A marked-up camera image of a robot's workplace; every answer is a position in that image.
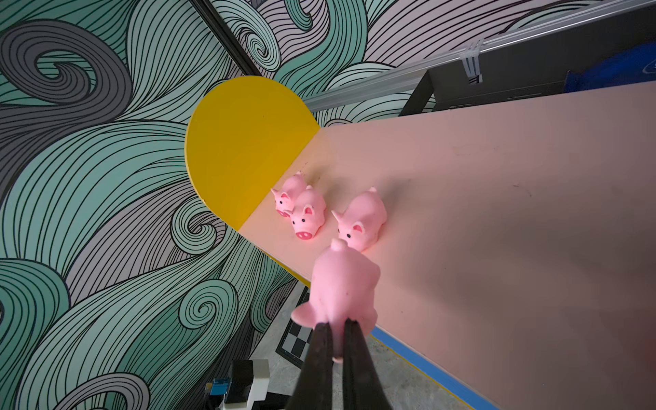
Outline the pink toy pig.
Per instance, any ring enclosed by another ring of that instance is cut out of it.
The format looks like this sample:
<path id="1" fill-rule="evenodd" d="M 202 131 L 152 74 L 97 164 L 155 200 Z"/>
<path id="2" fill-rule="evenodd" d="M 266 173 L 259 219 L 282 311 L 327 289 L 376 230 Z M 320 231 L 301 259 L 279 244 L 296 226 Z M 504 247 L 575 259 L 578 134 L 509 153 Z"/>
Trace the pink toy pig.
<path id="1" fill-rule="evenodd" d="M 388 219 L 384 203 L 375 187 L 355 197 L 343 213 L 336 210 L 331 213 L 338 222 L 338 237 L 358 251 L 364 251 L 377 243 L 379 231 Z"/>
<path id="2" fill-rule="evenodd" d="M 296 236 L 309 240 L 316 236 L 326 222 L 326 201 L 312 186 L 297 197 L 294 206 L 287 209 Z"/>
<path id="3" fill-rule="evenodd" d="M 377 323 L 374 297 L 380 276 L 376 263 L 335 238 L 314 263 L 309 300 L 292 312 L 291 319 L 307 328 L 331 326 L 332 358 L 341 363 L 346 321 L 357 322 L 364 335 Z"/>
<path id="4" fill-rule="evenodd" d="M 304 175 L 301 171 L 298 171 L 283 183 L 280 190 L 272 188 L 271 193 L 274 196 L 278 214 L 285 218 L 289 217 L 297 198 L 305 191 L 306 187 Z"/>

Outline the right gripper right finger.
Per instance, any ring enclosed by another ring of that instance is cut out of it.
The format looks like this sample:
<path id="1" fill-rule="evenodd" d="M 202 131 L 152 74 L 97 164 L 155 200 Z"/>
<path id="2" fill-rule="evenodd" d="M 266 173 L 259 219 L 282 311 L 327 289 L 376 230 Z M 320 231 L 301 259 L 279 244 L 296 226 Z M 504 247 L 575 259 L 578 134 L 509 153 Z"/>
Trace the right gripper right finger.
<path id="1" fill-rule="evenodd" d="M 343 342 L 343 406 L 348 410 L 391 410 L 360 324 L 348 319 Z"/>

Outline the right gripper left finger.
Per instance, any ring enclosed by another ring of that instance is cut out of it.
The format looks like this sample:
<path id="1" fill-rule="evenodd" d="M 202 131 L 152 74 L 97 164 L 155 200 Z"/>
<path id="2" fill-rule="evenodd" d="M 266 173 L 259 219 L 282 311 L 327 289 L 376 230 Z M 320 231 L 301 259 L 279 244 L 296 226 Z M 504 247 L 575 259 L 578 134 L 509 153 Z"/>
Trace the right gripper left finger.
<path id="1" fill-rule="evenodd" d="M 285 406 L 287 410 L 332 409 L 332 354 L 331 326 L 319 323 L 314 329 L 297 385 Z"/>

